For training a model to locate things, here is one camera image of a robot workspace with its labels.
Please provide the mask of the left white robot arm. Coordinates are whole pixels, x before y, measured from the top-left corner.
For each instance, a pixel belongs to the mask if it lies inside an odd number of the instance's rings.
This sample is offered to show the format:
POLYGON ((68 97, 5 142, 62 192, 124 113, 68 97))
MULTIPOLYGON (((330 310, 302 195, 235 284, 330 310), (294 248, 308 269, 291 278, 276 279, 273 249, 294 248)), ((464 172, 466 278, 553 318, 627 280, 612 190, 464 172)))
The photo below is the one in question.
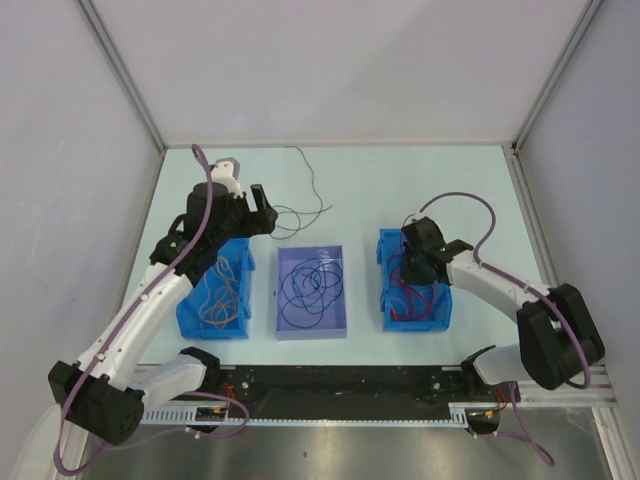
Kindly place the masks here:
POLYGON ((223 382, 219 359, 196 347, 137 377, 138 362, 161 322, 175 311, 219 251, 236 238, 270 234, 277 213, 261 185, 246 195, 227 192, 220 181, 199 183, 156 244, 143 279, 99 338, 72 364, 57 362, 48 374, 65 420, 117 446, 131 437, 145 412, 178 396, 207 400, 223 382))

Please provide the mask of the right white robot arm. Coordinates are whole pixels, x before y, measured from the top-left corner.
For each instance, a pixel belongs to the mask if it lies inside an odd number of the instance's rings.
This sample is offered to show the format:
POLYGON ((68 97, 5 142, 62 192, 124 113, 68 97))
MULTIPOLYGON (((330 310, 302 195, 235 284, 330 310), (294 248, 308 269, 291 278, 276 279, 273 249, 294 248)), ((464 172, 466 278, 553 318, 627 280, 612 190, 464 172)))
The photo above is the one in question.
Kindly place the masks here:
POLYGON ((585 389, 590 367, 606 348, 589 308, 573 285, 525 282, 479 259, 471 244, 447 242, 432 219, 410 220, 403 237, 401 279, 415 286, 446 285, 484 301, 514 322, 518 341, 485 347, 463 362, 463 393, 484 401, 498 384, 531 380, 546 390, 585 389))

